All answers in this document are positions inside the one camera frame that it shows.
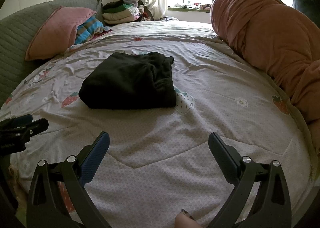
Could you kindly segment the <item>operator thumb at bottom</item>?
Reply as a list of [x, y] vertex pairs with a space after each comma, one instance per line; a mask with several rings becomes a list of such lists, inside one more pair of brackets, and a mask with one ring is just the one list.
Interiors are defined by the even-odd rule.
[[181, 212], [175, 217], [174, 228], [202, 228], [202, 226], [182, 208]]

